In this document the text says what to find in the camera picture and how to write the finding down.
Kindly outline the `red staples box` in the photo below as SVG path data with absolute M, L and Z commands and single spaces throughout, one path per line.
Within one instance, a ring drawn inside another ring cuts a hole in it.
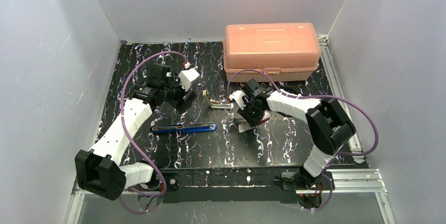
M 249 123 L 247 120 L 245 120 L 242 117 L 234 118 L 233 122 L 234 122 L 234 125 L 236 126 L 237 131 L 239 133 L 245 133 L 245 132 L 250 131 L 250 130 L 260 126 L 261 124 L 267 122 L 269 119 L 270 119 L 270 113 L 265 110 L 263 117 L 258 122 Z

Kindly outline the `beige stapler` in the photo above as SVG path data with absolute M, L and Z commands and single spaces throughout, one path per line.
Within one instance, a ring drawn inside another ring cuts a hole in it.
M 229 101 L 212 99 L 209 91 L 206 89 L 202 91 L 202 96 L 205 100 L 205 103 L 212 109 L 231 110 L 234 108 L 233 103 Z

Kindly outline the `blue stapler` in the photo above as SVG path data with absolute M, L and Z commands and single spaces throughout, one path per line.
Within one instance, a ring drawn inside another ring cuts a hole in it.
M 175 132 L 188 134 L 188 133 L 210 132 L 210 131 L 215 131 L 216 129 L 217 129 L 217 124 L 210 122 L 210 123 L 196 123 L 196 124 L 153 126 L 150 128 L 150 131 L 156 134 L 167 134 Z

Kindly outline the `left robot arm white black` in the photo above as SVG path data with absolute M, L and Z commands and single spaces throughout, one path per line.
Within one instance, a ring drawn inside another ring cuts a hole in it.
M 124 114 L 115 119 L 89 150 L 80 150 L 75 156 L 79 188 L 116 200 L 124 190 L 150 182 L 154 167 L 147 159 L 121 165 L 130 138 L 164 102 L 180 114 L 190 108 L 197 97 L 191 87 L 199 77 L 196 68 L 191 66 L 177 73 L 170 66 L 152 64 L 147 77 L 131 89 L 125 88 Z

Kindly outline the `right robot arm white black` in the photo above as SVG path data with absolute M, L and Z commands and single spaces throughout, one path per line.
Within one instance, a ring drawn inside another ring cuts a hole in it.
M 275 86 L 262 87 L 255 79 L 246 82 L 241 90 L 229 95 L 239 107 L 238 114 L 250 127 L 264 122 L 267 111 L 291 116 L 306 123 L 313 147 L 299 171 L 283 182 L 299 187 L 311 187 L 340 149 L 356 133 L 356 128 L 334 98 L 303 98 Z

